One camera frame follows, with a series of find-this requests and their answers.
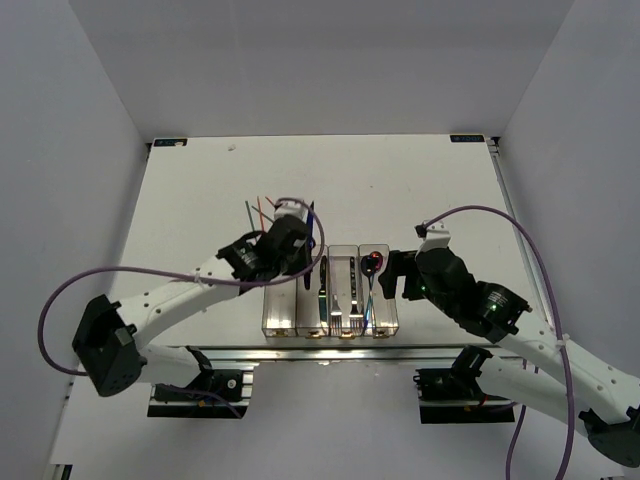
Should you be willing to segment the dark blue table knife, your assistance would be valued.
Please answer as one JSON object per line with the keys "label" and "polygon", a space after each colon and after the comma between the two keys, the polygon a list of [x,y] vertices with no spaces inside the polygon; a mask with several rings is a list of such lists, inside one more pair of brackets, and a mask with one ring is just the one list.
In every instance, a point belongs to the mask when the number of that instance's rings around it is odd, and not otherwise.
{"label": "dark blue table knife", "polygon": [[[306,254],[307,264],[310,265],[313,262],[312,251],[315,247],[315,240],[313,238],[314,215],[312,213],[306,214],[306,226],[308,230],[308,237],[307,237],[307,243],[305,246],[305,254]],[[304,288],[307,291],[309,291],[311,288],[311,274],[312,274],[312,271],[309,270],[303,276]]]}

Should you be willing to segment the black spoon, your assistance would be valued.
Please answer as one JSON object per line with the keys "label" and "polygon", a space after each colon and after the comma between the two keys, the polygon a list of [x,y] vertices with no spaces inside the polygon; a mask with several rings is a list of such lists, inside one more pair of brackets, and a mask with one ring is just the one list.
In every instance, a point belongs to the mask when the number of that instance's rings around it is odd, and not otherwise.
{"label": "black spoon", "polygon": [[368,282],[368,298],[366,311],[369,312],[371,310],[373,304],[373,290],[374,290],[374,277],[376,273],[379,271],[379,257],[376,256],[375,252],[366,256],[362,263],[363,273],[367,278]]}

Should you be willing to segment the black table knife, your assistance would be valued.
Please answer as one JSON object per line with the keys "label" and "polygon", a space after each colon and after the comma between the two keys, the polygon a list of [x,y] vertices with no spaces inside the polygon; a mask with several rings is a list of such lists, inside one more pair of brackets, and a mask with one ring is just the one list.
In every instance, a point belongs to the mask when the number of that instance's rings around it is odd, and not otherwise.
{"label": "black table knife", "polygon": [[319,270],[319,290],[318,290],[318,309],[319,319],[323,325],[327,324],[327,257],[322,256]]}

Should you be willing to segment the dark patterned handle fork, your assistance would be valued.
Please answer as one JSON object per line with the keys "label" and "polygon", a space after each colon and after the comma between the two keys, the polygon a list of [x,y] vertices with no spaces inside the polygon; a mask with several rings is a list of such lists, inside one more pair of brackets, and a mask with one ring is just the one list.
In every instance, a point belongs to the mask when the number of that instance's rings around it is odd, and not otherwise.
{"label": "dark patterned handle fork", "polygon": [[350,328],[354,336],[360,336],[362,334],[362,318],[361,311],[361,295],[359,285],[359,274],[356,268],[356,259],[354,256],[349,258],[349,272],[350,272],[350,312],[349,321]]}

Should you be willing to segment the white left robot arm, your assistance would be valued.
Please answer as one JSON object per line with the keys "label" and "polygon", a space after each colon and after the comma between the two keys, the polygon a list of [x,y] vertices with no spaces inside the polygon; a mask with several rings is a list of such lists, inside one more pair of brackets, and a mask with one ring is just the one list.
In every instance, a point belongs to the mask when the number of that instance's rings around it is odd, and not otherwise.
{"label": "white left robot arm", "polygon": [[215,304],[280,276],[295,277],[311,263],[310,239],[307,222],[286,214],[267,231],[221,248],[186,279],[118,301],[92,299],[72,347],[98,395],[114,396],[135,383],[167,385],[191,399],[214,391],[215,371],[198,348],[156,345],[154,339]]}

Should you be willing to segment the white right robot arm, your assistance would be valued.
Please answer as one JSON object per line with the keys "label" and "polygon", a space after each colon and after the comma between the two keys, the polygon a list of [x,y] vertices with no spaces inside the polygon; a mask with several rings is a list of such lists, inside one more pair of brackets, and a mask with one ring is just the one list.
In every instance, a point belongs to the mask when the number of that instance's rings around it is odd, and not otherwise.
{"label": "white right robot arm", "polygon": [[[453,390],[472,399],[494,392],[565,422],[582,422],[593,448],[622,466],[639,465],[639,380],[561,336],[509,289],[477,281],[448,248],[393,251],[380,276],[383,295],[394,297],[404,278],[405,299],[427,300],[466,332],[533,363],[551,382],[508,367],[467,347],[451,374]],[[469,363],[477,361],[479,365]]]}

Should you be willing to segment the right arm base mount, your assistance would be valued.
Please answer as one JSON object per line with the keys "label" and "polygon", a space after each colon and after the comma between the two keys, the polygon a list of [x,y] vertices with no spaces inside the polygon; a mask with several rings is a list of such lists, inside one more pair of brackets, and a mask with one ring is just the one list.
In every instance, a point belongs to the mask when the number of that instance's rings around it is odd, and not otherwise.
{"label": "right arm base mount", "polygon": [[417,369],[413,381],[423,425],[499,424],[515,421],[515,403],[479,387],[480,367],[493,354],[467,346],[446,368]]}

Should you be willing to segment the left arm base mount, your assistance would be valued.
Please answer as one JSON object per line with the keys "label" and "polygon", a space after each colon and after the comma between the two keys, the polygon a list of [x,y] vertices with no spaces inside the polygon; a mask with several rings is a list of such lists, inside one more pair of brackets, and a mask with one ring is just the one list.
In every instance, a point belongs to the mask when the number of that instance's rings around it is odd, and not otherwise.
{"label": "left arm base mount", "polygon": [[174,419],[242,419],[248,410],[253,372],[246,368],[223,368],[199,349],[187,347],[198,372],[188,382],[165,381],[152,389],[147,416]]}

